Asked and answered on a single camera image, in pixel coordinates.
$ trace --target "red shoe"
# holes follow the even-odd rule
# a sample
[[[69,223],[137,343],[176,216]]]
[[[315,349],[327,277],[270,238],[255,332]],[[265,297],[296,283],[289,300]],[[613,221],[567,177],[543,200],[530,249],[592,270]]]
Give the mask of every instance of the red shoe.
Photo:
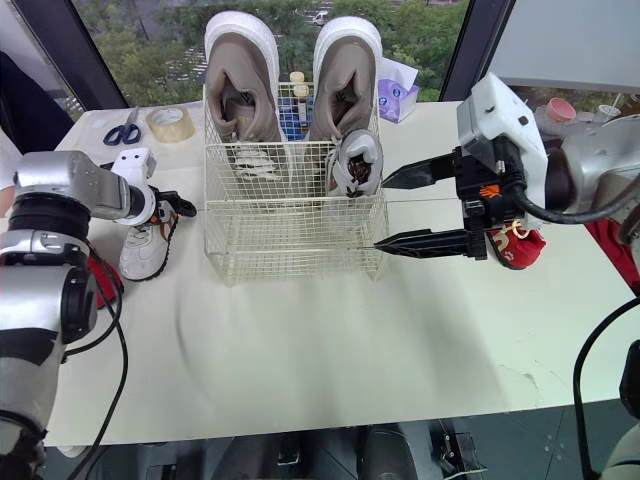
[[[519,224],[515,228],[505,225],[501,230],[488,232],[487,238],[498,261],[512,270],[532,265],[547,244],[537,230],[523,230]]]
[[[122,285],[122,280],[120,279],[120,275],[118,275],[118,272],[116,271],[116,269],[113,268],[109,264],[109,262],[107,262],[106,260],[104,263],[107,265],[107,267],[111,271],[113,278],[115,278],[116,283],[118,284],[118,288],[120,289],[120,292],[124,292],[124,286]],[[107,272],[104,271],[104,269],[100,266],[100,264],[97,261],[93,259],[93,257],[89,257],[89,268],[91,269],[91,273],[93,273],[93,276],[96,277],[96,282],[98,282],[98,284],[102,287],[102,291],[107,296],[107,301],[109,303],[113,302],[116,298],[116,292],[113,290],[113,286],[111,285],[111,280],[109,279],[109,275],[107,275]],[[96,299],[97,305],[98,305],[98,308],[100,309],[104,307],[104,302],[102,301],[102,296],[99,293],[97,294],[97,297],[98,297]]]

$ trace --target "gray sneaker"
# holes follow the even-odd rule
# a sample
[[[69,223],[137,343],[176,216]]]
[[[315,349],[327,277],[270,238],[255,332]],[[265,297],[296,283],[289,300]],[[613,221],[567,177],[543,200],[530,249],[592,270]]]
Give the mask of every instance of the gray sneaker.
[[[313,54],[310,140],[339,140],[353,130],[369,128],[381,61],[380,33],[367,20],[340,17],[322,28]]]
[[[235,184],[224,178],[234,196],[282,196],[293,167],[287,149],[259,142],[283,142],[277,109],[278,50],[260,19],[243,12],[222,12],[207,24],[206,100],[211,120],[223,143]]]

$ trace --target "packing tape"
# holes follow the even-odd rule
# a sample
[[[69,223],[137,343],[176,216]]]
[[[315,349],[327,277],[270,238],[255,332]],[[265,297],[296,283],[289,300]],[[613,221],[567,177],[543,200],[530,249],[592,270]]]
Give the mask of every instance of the packing tape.
[[[181,142],[196,131],[184,107],[156,108],[149,112],[146,121],[153,136],[162,143]]]

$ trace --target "sneaker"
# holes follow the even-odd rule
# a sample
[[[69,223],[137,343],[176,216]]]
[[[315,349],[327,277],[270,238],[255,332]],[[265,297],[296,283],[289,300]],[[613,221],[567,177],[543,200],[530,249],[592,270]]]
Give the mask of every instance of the sneaker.
[[[373,195],[382,176],[382,146],[369,130],[347,135],[327,160],[327,196]]]
[[[273,33],[253,15],[228,11],[209,20],[204,43],[213,127],[222,143],[240,145],[224,149],[238,191],[249,198],[282,196],[293,156],[282,147],[255,145],[286,141],[277,108],[280,70]],[[234,188],[227,193],[233,195]]]
[[[164,270],[169,243],[178,224],[178,214],[167,200],[158,201],[147,223],[129,228],[120,253],[122,276],[136,282],[149,280]]]
[[[322,28],[313,52],[310,140],[340,140],[353,130],[369,128],[381,61],[380,33],[367,20],[340,17]]]
[[[487,238],[498,261],[511,270],[533,265],[547,244],[537,230],[523,230],[519,224],[488,232]]]

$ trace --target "pink cap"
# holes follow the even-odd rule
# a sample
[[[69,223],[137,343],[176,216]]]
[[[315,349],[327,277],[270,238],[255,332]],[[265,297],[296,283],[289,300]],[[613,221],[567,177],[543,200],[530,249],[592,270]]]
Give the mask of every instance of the pink cap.
[[[566,100],[554,97],[547,104],[547,117],[554,122],[567,122],[576,118],[576,110]]]

